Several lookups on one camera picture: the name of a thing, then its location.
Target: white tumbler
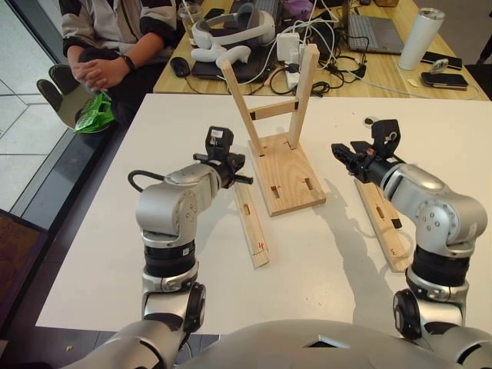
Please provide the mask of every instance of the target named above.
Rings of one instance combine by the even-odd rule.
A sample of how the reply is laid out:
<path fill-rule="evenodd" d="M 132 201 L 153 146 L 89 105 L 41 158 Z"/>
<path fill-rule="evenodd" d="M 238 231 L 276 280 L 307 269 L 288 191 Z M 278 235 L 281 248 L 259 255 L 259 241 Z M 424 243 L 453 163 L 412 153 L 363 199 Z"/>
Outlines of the white tumbler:
<path fill-rule="evenodd" d="M 432 40 L 436 37 L 443 20 L 444 13 L 441 10 L 422 8 L 418 11 L 418 15 L 415 18 L 414 25 L 398 61 L 400 68 L 408 71 L 415 69 Z"/>

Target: white vr headset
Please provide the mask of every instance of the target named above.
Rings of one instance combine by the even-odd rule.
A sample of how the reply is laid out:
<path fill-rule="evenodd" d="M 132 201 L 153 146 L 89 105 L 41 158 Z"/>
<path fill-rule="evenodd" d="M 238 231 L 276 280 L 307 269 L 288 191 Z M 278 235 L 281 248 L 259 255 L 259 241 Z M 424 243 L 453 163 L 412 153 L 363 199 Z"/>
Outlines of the white vr headset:
<path fill-rule="evenodd" d="M 231 21 L 237 22 L 239 32 L 219 37 L 211 35 L 212 26 Z M 247 2 L 238 9 L 237 13 L 196 22 L 191 32 L 199 48 L 209 49 L 212 45 L 231 45 L 242 41 L 246 41 L 249 47 L 254 48 L 273 41 L 275 23 L 269 13 L 259 11 L 253 4 Z"/>

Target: phone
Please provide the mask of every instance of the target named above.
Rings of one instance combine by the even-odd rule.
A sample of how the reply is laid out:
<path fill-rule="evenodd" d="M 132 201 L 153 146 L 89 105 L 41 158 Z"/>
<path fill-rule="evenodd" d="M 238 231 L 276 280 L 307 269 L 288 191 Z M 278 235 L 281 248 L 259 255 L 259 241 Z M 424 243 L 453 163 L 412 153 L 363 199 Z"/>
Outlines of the phone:
<path fill-rule="evenodd" d="M 425 72 L 421 74 L 422 81 L 426 85 L 438 88 L 456 88 L 456 89 L 466 89 L 468 82 L 465 81 L 462 75 L 452 75 L 448 73 L 437 73 L 433 75 L 431 73 Z"/>
<path fill-rule="evenodd" d="M 460 71 L 463 68 L 463 61 L 460 58 L 455 58 L 454 56 L 442 55 L 435 52 L 426 52 L 422 57 L 421 62 L 427 64 L 433 64 L 436 60 L 439 59 L 447 59 L 448 68 L 456 69 L 457 71 Z"/>
<path fill-rule="evenodd" d="M 225 12 L 224 9 L 220 9 L 220 8 L 212 8 L 208 11 L 208 13 L 206 14 L 206 16 L 204 17 L 204 20 L 207 21 L 208 19 L 212 19 L 212 18 L 215 18 L 215 17 L 218 17 L 219 15 L 223 15 Z"/>

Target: green bag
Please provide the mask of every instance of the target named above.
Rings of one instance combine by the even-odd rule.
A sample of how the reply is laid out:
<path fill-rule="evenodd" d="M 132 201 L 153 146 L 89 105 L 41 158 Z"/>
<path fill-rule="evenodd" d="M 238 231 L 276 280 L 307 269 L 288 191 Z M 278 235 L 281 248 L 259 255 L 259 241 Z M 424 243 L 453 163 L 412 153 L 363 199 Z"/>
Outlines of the green bag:
<path fill-rule="evenodd" d="M 74 133 L 95 133 L 106 129 L 115 120 L 111 101 L 105 94 L 97 94 L 81 109 Z"/>

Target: wooden desk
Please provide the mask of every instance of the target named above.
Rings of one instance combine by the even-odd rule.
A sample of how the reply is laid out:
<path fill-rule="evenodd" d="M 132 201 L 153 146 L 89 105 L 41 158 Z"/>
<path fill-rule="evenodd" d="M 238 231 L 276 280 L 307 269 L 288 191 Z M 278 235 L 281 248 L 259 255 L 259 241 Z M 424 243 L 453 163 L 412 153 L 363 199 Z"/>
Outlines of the wooden desk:
<path fill-rule="evenodd" d="M 231 0 L 205 0 L 202 9 L 206 14 L 211 8 L 224 8 L 228 10 L 231 7 Z M 340 12 L 335 9 L 336 16 L 339 16 Z M 369 6 L 360 7 L 359 12 L 362 15 L 371 15 L 382 18 L 392 18 L 397 26 L 400 37 L 405 41 L 410 33 L 411 26 L 413 24 L 415 15 L 417 14 L 418 7 L 414 4 L 413 0 L 400 0 L 399 5 L 396 8 L 380 8 L 371 3 Z M 434 39 L 429 49 L 433 52 L 438 52 L 445 55 L 454 55 L 450 47 L 444 42 L 439 35 Z M 194 64 L 194 60 L 191 59 L 191 46 L 187 37 L 183 37 L 178 47 L 175 50 L 173 56 L 181 56 L 190 63 L 190 66 Z M 344 55 L 352 55 L 360 58 L 361 54 L 357 52 L 343 52 Z M 429 65 L 420 63 L 413 71 L 404 71 L 399 69 L 397 61 L 399 55 L 383 55 L 383 54 L 368 54 L 367 55 L 367 73 L 365 76 L 366 81 L 371 81 L 378 85 L 396 88 L 401 91 L 408 91 L 414 94 L 425 95 L 431 98 L 452 98 L 452 99 L 467 99 L 476 95 L 474 88 L 468 88 L 468 91 L 453 91 L 438 88 L 424 87 L 421 82 L 421 72 L 428 71 Z M 354 63 L 351 61 L 340 60 L 340 68 L 354 69 Z M 461 71 L 451 71 L 448 73 L 461 73 L 465 79 L 471 85 L 477 86 L 480 94 L 476 100 L 488 101 L 487 96 L 475 82 L 473 77 L 468 73 L 466 68 Z M 408 80 L 413 80 L 420 87 L 414 87 Z M 227 94 L 228 91 L 222 81 L 209 81 L 200 78 L 190 76 L 188 78 L 191 85 L 204 94 Z M 330 85 L 337 86 L 340 80 L 333 75 L 330 75 L 327 71 L 317 71 L 315 81 L 327 81 Z M 245 95 L 251 92 L 251 89 L 256 89 L 259 84 L 251 84 L 241 86 L 241 92 Z M 283 75 L 279 75 L 274 80 L 274 86 L 278 91 L 286 91 L 287 83 Z M 194 93 L 186 84 L 183 78 L 177 78 L 171 66 L 167 65 L 162 72 L 161 77 L 154 86 L 155 93 Z M 274 95 L 271 89 L 267 86 L 255 93 L 256 95 Z M 347 96 L 347 97 L 392 97 L 392 98 L 408 98 L 410 95 L 401 94 L 398 92 L 384 90 L 382 88 L 374 87 L 363 83 L 362 81 L 356 81 L 355 83 L 346 84 L 343 88 L 332 90 L 328 96 Z"/>

